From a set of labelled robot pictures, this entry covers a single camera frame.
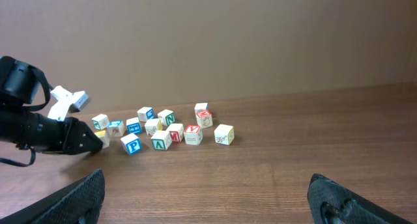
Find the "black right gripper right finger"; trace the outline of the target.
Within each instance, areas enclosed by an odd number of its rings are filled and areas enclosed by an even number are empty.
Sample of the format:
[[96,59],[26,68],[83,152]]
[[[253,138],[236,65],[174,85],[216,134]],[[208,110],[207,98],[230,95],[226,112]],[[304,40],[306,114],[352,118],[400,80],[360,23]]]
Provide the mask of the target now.
[[317,173],[311,177],[307,199],[315,224],[411,224]]

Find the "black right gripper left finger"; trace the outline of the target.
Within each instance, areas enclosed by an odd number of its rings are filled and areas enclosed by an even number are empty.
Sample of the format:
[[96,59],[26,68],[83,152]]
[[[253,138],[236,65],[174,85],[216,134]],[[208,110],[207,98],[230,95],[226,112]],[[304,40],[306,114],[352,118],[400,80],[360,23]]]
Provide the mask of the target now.
[[38,202],[1,219],[5,224],[96,224],[105,197],[105,179],[97,169]]

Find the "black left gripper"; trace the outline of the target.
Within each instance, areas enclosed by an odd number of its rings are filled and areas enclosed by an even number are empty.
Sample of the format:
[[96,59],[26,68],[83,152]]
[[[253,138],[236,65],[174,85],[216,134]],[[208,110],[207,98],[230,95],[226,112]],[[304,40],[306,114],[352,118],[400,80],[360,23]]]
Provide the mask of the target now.
[[68,117],[64,121],[30,113],[19,136],[19,144],[37,148],[46,154],[76,155],[98,152],[104,143],[83,121]]

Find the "hammer picture wooden block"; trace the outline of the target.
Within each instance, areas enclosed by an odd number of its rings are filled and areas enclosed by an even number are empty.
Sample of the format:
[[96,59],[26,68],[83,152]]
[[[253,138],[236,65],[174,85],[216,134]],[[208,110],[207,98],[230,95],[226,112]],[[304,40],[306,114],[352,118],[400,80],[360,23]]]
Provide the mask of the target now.
[[103,149],[109,147],[110,137],[106,130],[101,130],[101,131],[95,132],[94,134],[103,142],[103,145],[102,145]]

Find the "green V wooden block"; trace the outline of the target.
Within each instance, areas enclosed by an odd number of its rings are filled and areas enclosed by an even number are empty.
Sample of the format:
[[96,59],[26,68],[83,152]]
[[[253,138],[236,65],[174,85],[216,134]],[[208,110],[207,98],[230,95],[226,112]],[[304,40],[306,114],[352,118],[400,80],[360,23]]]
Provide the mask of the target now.
[[168,150],[172,138],[168,131],[158,130],[151,137],[151,142],[155,150]]

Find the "red-sided number eight block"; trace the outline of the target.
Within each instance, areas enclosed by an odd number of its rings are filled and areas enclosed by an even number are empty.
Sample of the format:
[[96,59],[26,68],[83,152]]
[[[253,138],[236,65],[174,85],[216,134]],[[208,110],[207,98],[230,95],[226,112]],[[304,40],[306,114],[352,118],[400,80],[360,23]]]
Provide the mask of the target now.
[[184,126],[181,123],[172,123],[166,129],[173,142],[180,143],[184,138]]

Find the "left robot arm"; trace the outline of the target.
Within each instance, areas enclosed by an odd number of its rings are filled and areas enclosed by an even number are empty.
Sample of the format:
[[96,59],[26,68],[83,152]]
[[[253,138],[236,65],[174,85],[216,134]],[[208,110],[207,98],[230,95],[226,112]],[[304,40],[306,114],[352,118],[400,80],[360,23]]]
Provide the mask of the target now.
[[104,143],[74,117],[59,121],[38,113],[50,101],[44,73],[9,56],[1,57],[1,140],[44,154],[98,152]]

